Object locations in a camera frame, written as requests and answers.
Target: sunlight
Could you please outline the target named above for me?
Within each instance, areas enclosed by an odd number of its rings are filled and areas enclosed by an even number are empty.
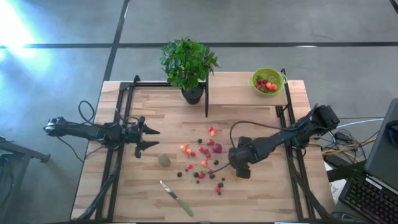
[[[0,0],[0,44],[20,57],[33,57],[35,49],[23,49],[25,44],[35,43],[29,31],[14,10],[12,0]]]

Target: wooden table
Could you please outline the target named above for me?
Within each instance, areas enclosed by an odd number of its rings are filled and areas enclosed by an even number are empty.
[[[96,122],[110,122],[114,117],[114,108],[118,97],[120,82],[105,82],[98,103]],[[290,94],[295,117],[305,116],[310,110],[304,82],[289,81]],[[133,116],[145,116],[150,128],[161,132],[159,135],[146,135],[146,141],[160,141],[142,153],[141,159],[134,157],[135,144],[128,144],[124,150],[118,195],[114,212],[114,222],[273,222],[296,221],[294,198],[290,183],[287,161],[283,146],[279,146],[266,160],[251,166],[251,178],[239,179],[235,170],[227,167],[216,173],[211,180],[206,177],[199,184],[193,177],[194,172],[206,171],[200,165],[204,156],[198,152],[198,138],[206,141],[210,138],[208,128],[218,131],[214,140],[223,145],[223,153],[212,154],[208,168],[215,169],[227,163],[229,128],[239,120],[250,120],[273,126],[280,126],[274,106],[219,105],[216,98],[228,96],[214,95],[217,89],[210,88],[210,108],[206,118],[203,114],[204,99],[197,105],[188,105],[181,96],[180,89],[172,87],[135,87],[133,93]],[[262,128],[251,124],[240,124],[233,132],[236,142],[239,136],[269,136],[275,129]],[[196,158],[188,159],[180,150],[181,144],[189,144],[197,153]],[[88,152],[98,147],[91,142]],[[167,154],[172,165],[161,168],[157,155]],[[72,212],[72,218],[83,213],[98,193],[101,184],[106,151],[98,151],[86,159],[81,173],[80,184]],[[213,160],[220,165],[213,165]],[[321,204],[329,211],[334,209],[333,199],[318,147],[308,147],[305,156],[310,188]],[[193,169],[185,172],[187,164]],[[177,172],[183,172],[181,178]],[[214,188],[224,177],[222,195],[218,196]],[[161,187],[163,180],[194,212],[189,217],[178,203]],[[106,197],[104,215],[108,208]]]

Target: knife handle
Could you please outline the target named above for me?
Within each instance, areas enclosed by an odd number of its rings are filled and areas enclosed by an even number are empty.
[[[177,200],[178,204],[180,204],[180,206],[187,212],[187,214],[189,216],[193,216],[193,211],[190,210],[190,208],[188,207],[188,205],[186,205],[185,203],[183,203],[180,199]]]

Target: potted plant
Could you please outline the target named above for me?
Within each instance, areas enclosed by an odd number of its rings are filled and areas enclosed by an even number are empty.
[[[165,66],[163,70],[168,76],[167,81],[172,86],[181,87],[188,103],[199,103],[203,94],[199,80],[205,81],[213,72],[213,66],[219,67],[215,53],[188,37],[169,42],[162,50],[160,60]]]

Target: keyboard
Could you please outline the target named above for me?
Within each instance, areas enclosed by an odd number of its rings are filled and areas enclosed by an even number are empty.
[[[360,172],[349,178],[339,200],[374,223],[398,224],[398,196]]]

